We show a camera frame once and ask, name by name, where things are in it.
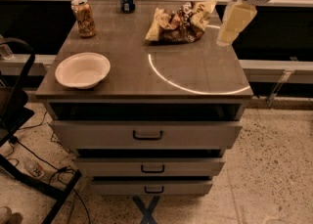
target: black chair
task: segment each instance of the black chair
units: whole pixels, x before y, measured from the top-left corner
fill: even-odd
[[[15,142],[16,137],[14,134],[20,129],[33,115],[34,111],[27,109],[25,104],[28,101],[27,94],[22,89],[24,82],[27,79],[28,73],[35,61],[35,55],[32,48],[24,41],[17,38],[1,38],[1,44],[18,44],[20,47],[25,48],[30,52],[30,56],[22,68],[22,72],[17,79],[16,84],[13,87],[8,86],[3,76],[0,75],[0,147],[7,141]],[[0,167],[11,174],[14,178],[26,184],[27,186],[34,188],[35,190],[45,194],[56,200],[55,204],[51,208],[50,212],[43,220],[42,223],[51,223],[61,206],[66,201],[71,190],[79,180],[81,173],[79,170],[73,174],[70,182],[66,188],[60,190],[49,184],[46,184],[40,180],[30,177],[24,173],[21,173],[10,162],[8,162],[3,156],[0,155]]]

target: cabinet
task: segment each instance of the cabinet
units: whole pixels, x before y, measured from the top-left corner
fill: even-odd
[[[74,27],[36,93],[99,194],[207,194],[240,133],[252,92],[234,50],[215,44],[216,13],[193,44],[144,40],[155,8],[179,5],[139,2],[124,15],[114,2],[92,3],[97,35],[81,39]],[[88,51],[109,59],[109,76],[88,90],[61,86],[58,64]]]

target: floor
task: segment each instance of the floor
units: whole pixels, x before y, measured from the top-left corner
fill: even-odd
[[[57,167],[73,163],[74,155],[65,150],[48,125],[49,115],[40,103],[28,103],[35,116],[17,136],[41,158]],[[197,196],[161,196],[151,223],[160,224],[311,224],[313,223],[313,100],[278,99],[269,109],[264,99],[253,99],[243,118],[243,129],[233,149],[225,154],[226,164],[214,177],[209,194]],[[17,161],[24,171],[22,158],[36,159],[19,143],[5,144],[0,153]],[[42,180],[49,180],[54,169],[38,160],[45,169]],[[66,182],[69,174],[60,176]],[[103,197],[89,187],[82,177],[76,192],[83,199],[91,223],[132,224],[142,221],[143,214],[132,197]],[[52,184],[62,187],[57,176]],[[13,180],[0,172],[0,206],[13,211],[9,223],[41,223],[54,200]],[[147,208],[153,197],[140,200]],[[83,204],[71,193],[53,223],[86,224]]]

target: chip bag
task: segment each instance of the chip bag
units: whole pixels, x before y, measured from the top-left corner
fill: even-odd
[[[173,43],[195,42],[203,36],[215,5],[216,1],[187,2],[176,13],[156,8],[146,39]]]

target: black handle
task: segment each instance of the black handle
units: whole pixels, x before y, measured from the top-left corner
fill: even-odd
[[[141,171],[143,172],[143,173],[163,173],[164,172],[164,170],[165,170],[165,166],[163,165],[162,166],[162,169],[160,170],[160,171],[149,171],[149,170],[145,170],[144,169],[144,165],[141,165]]]
[[[146,194],[162,194],[164,192],[164,187],[162,186],[159,191],[149,191],[145,186],[145,193]]]
[[[163,137],[163,131],[159,131],[159,135],[156,137],[139,137],[136,134],[136,130],[133,131],[133,138],[137,141],[159,141]]]

